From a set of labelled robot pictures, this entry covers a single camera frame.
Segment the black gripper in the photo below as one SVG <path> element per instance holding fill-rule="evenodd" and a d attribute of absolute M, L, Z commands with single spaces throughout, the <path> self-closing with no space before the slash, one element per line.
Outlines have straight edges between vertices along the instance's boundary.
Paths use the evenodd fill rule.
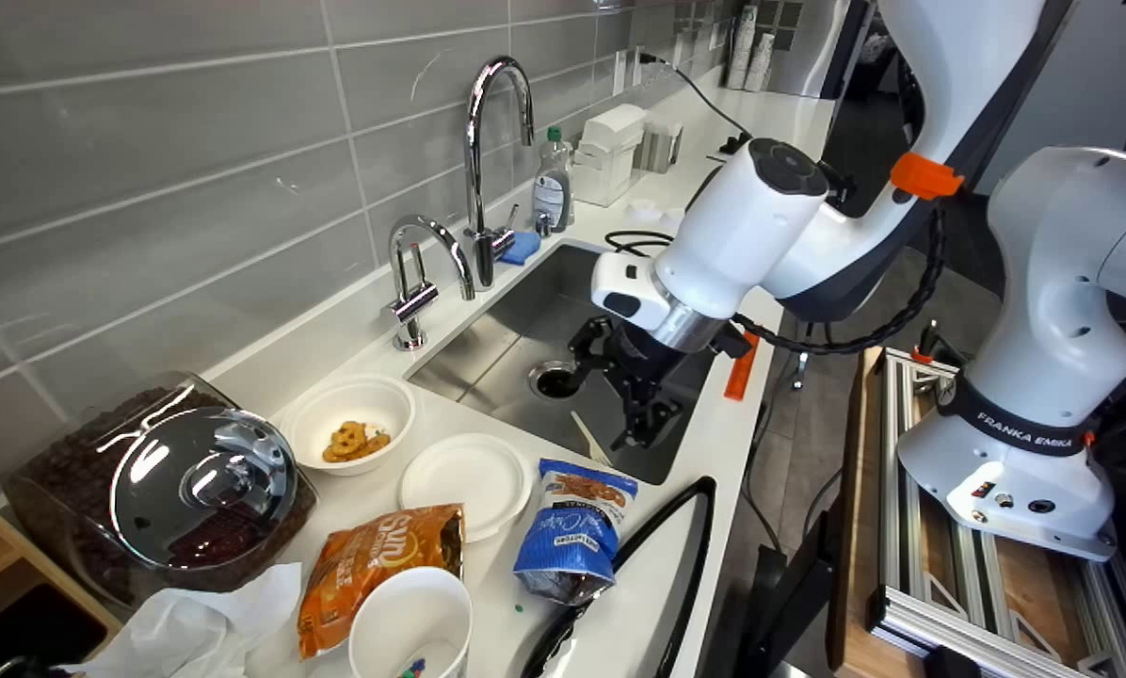
<path fill-rule="evenodd" d="M 658 457 L 709 373 L 709 354 L 672 351 L 611 316 L 587 316 L 567 351 L 581 370 L 601 373 L 623 398 L 611 439 L 615 454 L 633 444 L 633 435 L 650 435 L 646 454 Z"/>

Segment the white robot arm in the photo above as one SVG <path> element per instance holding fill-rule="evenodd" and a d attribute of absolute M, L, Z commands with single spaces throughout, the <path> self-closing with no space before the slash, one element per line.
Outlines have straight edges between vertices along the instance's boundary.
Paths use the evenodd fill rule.
<path fill-rule="evenodd" d="M 665 370 L 742 339 L 754 292 L 797 321 L 845 321 L 918 253 L 910 297 L 865 334 L 886 342 L 964 275 L 999 303 L 953 392 L 899 435 L 899 469 L 964 528 L 1108 562 L 1115 486 L 1093 460 L 1093 414 L 1126 385 L 1126 152 L 1041 146 L 970 194 L 1062 0 L 876 0 L 876 19 L 916 113 L 857 211 L 831 204 L 816 157 L 754 135 L 705 179 L 664 253 L 596 259 L 591 303 Z"/>

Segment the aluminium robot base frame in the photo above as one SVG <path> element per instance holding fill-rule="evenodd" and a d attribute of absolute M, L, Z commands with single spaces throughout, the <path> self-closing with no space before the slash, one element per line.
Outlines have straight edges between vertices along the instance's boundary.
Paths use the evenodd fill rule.
<path fill-rule="evenodd" d="M 953 367 L 871 351 L 862 447 L 875 474 L 876 593 L 865 624 L 889 645 L 953 652 L 1002 678 L 1126 678 L 1126 567 L 1076 562 L 959 528 L 895 460 Z"/>

